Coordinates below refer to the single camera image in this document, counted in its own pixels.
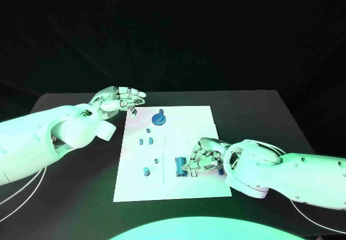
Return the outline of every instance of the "robotic hand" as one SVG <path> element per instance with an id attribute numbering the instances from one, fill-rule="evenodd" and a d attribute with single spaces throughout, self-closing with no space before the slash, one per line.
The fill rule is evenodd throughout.
<path id="1" fill-rule="evenodd" d="M 107 87 L 90 103 L 61 106 L 0 123 L 0 185 L 36 173 L 95 136 L 108 141 L 116 126 L 105 120 L 120 111 L 136 117 L 146 93 L 130 87 Z"/>
<path id="2" fill-rule="evenodd" d="M 287 154 L 254 140 L 229 144 L 203 137 L 182 169 L 193 173 L 222 167 L 225 183 L 248 196 L 263 199 L 274 189 L 296 202 L 346 210 L 346 159 Z"/>

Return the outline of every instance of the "black background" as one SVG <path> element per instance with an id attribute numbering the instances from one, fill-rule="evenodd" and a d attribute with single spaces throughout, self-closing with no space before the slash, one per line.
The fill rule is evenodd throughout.
<path id="1" fill-rule="evenodd" d="M 346 157 L 345 1 L 13 0 L 0 18 L 2 121 L 45 93 L 277 90 L 316 153 Z"/>

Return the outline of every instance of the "wire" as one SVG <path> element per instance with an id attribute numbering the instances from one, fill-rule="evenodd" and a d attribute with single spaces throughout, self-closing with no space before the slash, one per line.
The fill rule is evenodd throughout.
<path id="1" fill-rule="evenodd" d="M 23 205 L 26 204 L 26 202 L 29 201 L 30 197 L 33 196 L 33 194 L 35 194 L 35 192 L 36 192 L 36 190 L 38 190 L 38 188 L 39 188 L 39 186 L 41 186 L 41 184 L 42 184 L 42 179 L 43 179 L 43 177 L 45 177 L 46 170 L 48 170 L 48 167 L 45 167 L 43 174 L 42 174 L 41 180 L 39 180 L 39 182 L 38 182 L 38 186 L 36 186 L 36 188 L 35 188 L 30 196 L 29 196 L 28 199 L 23 201 L 23 203 L 20 204 L 20 206 L 16 208 L 16 210 L 0 220 L 0 222 L 2 222 L 6 218 L 9 218 L 9 216 L 22 208 L 22 206 L 23 206 Z"/>
<path id="2" fill-rule="evenodd" d="M 35 177 L 33 177 L 32 180 L 28 182 L 28 184 L 16 191 L 16 193 L 15 193 L 12 196 L 9 196 L 9 197 L 0 202 L 0 205 L 2 205 L 3 203 L 6 203 L 6 202 L 23 191 L 23 189 L 28 187 L 28 185 L 33 182 L 33 180 L 35 180 L 36 177 L 39 176 L 41 172 L 42 172 L 42 169 L 38 171 Z"/>
<path id="3" fill-rule="evenodd" d="M 317 226 L 320 226 L 322 228 L 325 228 L 325 229 L 327 229 L 327 230 L 330 230 L 330 231 L 335 231 L 335 232 L 338 232 L 338 233 L 340 233 L 340 234 L 346 234 L 345 231 L 335 230 L 335 229 L 332 229 L 332 228 L 320 225 L 317 222 L 314 222 L 314 221 L 303 214 L 303 212 L 299 210 L 299 208 L 297 208 L 297 206 L 296 206 L 296 204 L 294 204 L 294 201 L 293 201 L 291 199 L 290 199 L 290 202 L 291 202 L 294 208 L 297 209 L 299 213 L 303 215 L 303 217 L 304 217 L 313 224 L 316 224 Z"/>

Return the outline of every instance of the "small blue block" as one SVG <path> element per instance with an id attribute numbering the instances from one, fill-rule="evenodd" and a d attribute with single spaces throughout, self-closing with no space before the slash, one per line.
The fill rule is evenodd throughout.
<path id="1" fill-rule="evenodd" d="M 224 169 L 222 168 L 218 169 L 218 174 L 224 175 Z"/>
<path id="2" fill-rule="evenodd" d="M 150 169 L 147 167 L 144 167 L 143 171 L 144 171 L 144 176 L 149 176 L 150 175 Z"/>

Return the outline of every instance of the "blue object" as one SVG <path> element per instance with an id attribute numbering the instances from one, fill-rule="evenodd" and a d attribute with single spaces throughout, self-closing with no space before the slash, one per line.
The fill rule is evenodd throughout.
<path id="1" fill-rule="evenodd" d="M 175 164 L 176 164 L 176 176 L 178 177 L 188 177 L 188 171 L 182 169 L 182 166 L 186 164 L 186 158 L 185 157 L 178 157 L 175 159 Z"/>
<path id="2" fill-rule="evenodd" d="M 149 176 L 150 175 L 150 169 L 147 167 L 144 167 L 144 176 Z"/>
<path id="3" fill-rule="evenodd" d="M 224 169 L 222 168 L 218 169 L 218 174 L 224 175 Z"/>
<path id="4" fill-rule="evenodd" d="M 162 126 L 166 123 L 165 111 L 162 109 L 159 113 L 153 116 L 152 122 L 156 126 Z"/>

